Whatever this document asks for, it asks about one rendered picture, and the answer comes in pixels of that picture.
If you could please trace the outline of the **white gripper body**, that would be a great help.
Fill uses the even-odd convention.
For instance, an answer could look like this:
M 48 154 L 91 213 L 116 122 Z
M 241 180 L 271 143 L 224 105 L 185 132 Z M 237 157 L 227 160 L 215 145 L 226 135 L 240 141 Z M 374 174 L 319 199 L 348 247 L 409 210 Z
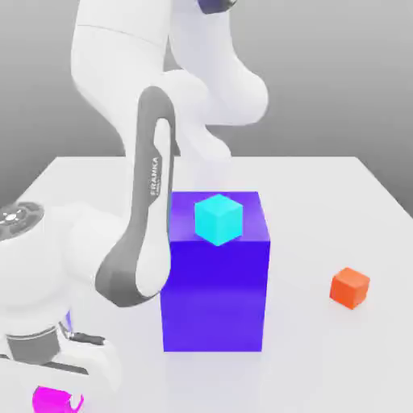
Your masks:
M 0 401 L 28 400 L 38 386 L 83 394 L 93 400 L 106 396 L 106 379 L 93 361 L 61 354 L 37 365 L 15 361 L 0 353 Z

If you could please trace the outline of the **small magenta cube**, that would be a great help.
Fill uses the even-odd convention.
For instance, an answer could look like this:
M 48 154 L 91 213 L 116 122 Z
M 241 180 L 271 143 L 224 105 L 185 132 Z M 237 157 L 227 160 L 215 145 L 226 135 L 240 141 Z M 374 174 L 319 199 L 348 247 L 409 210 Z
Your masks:
M 32 396 L 34 413 L 78 413 L 83 404 L 81 395 L 77 405 L 72 405 L 73 396 L 63 390 L 38 386 Z

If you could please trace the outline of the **small cyan cube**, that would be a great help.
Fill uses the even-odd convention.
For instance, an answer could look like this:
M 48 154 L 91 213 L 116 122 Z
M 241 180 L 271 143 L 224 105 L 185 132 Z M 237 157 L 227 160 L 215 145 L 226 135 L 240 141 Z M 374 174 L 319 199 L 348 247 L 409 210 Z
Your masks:
M 194 204 L 194 231 L 204 240 L 221 246 L 243 235 L 244 207 L 216 194 Z

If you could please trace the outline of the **small orange cube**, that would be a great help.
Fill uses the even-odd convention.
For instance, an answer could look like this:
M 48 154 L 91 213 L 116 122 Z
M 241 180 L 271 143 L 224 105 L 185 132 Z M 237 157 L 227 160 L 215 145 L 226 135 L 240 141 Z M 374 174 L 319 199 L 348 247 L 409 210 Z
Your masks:
M 369 284 L 369 277 L 346 267 L 332 278 L 329 297 L 353 310 L 365 301 Z

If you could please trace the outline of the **large blue box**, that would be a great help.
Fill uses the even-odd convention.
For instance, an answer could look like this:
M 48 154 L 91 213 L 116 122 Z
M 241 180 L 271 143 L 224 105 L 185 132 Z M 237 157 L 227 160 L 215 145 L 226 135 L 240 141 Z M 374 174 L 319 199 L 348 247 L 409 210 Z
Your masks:
M 195 231 L 195 206 L 211 192 L 175 192 L 171 271 L 161 291 L 166 352 L 262 349 L 270 236 L 257 192 L 226 192 L 243 207 L 242 234 L 220 246 Z

